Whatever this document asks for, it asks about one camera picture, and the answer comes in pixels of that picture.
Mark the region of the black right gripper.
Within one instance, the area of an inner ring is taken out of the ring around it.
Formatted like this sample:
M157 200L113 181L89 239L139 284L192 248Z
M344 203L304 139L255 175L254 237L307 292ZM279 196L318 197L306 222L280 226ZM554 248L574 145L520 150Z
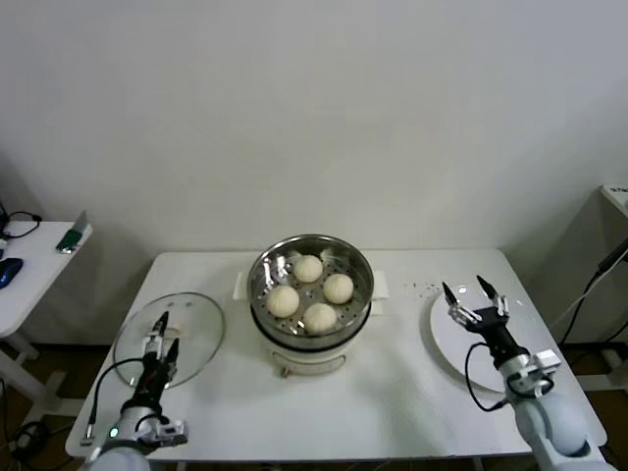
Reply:
M495 308L483 308L475 312L463 306L451 288L443 283L448 315L468 331L480 335L489 347L495 366L520 355L530 355L525 347L519 345L507 328L509 307L505 295L499 294L495 287L480 275L477 280Z

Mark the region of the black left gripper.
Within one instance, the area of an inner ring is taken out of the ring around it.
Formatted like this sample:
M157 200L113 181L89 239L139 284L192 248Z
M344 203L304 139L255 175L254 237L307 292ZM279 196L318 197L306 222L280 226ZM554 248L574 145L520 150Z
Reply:
M177 373L177 361L180 353L180 339L175 338L168 349L165 360L163 343L168 327L169 312L165 311L145 336L145 357L149 360L142 364L143 371L135 387L134 397L160 397L169 381Z

